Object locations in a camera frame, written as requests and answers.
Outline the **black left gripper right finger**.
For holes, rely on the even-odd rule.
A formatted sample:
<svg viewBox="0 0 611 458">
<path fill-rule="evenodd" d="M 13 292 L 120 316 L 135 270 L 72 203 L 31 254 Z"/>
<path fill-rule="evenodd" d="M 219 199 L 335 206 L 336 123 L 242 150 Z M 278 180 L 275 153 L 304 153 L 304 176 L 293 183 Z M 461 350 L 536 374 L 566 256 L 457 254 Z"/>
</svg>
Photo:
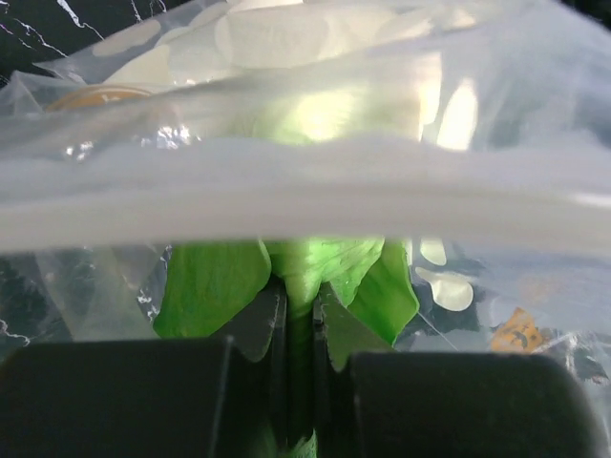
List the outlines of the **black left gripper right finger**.
<svg viewBox="0 0 611 458">
<path fill-rule="evenodd" d="M 606 457 L 575 378 L 545 356 L 397 352 L 324 285 L 314 303 L 322 457 Z"/>
</svg>

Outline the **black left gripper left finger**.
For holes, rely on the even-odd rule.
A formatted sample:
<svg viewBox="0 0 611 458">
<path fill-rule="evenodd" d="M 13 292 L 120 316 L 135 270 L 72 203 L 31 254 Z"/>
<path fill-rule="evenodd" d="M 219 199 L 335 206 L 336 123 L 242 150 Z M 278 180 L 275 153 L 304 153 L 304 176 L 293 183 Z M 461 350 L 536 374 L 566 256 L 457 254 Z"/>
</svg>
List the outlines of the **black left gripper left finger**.
<svg viewBox="0 0 611 458">
<path fill-rule="evenodd" d="M 26 347 L 1 366 L 5 457 L 275 457 L 286 443 L 284 288 L 211 337 Z"/>
</svg>

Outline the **green fake lettuce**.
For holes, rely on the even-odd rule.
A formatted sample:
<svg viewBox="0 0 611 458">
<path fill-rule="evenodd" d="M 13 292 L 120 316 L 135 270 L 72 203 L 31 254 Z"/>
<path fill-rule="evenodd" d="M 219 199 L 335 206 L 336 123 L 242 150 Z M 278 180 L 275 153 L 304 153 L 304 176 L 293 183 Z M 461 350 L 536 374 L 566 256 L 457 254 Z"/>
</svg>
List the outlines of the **green fake lettuce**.
<svg viewBox="0 0 611 458">
<path fill-rule="evenodd" d="M 306 145 L 368 128 L 420 137 L 417 94 L 350 88 L 293 96 L 241 115 L 228 133 Z M 419 308 L 406 247 L 386 238 L 176 244 L 153 327 L 162 338 L 207 337 L 242 311 L 271 277 L 283 281 L 287 294 L 286 455 L 313 457 L 314 300 L 322 284 L 331 284 L 344 306 L 386 342 L 395 342 Z"/>
</svg>

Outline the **clear zip top bag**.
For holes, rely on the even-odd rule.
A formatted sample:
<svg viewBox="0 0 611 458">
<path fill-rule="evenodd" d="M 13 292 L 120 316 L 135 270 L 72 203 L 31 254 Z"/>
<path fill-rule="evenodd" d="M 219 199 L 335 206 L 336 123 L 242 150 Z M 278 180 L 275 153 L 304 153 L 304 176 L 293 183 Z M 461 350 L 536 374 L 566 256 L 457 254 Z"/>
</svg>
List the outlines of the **clear zip top bag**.
<svg viewBox="0 0 611 458">
<path fill-rule="evenodd" d="M 350 88 L 416 93 L 420 137 L 228 133 Z M 307 238 L 404 242 L 395 342 L 320 287 L 390 347 L 607 383 L 609 30 L 556 1 L 195 2 L 1 90 L 3 355 L 163 339 L 174 245 Z"/>
</svg>

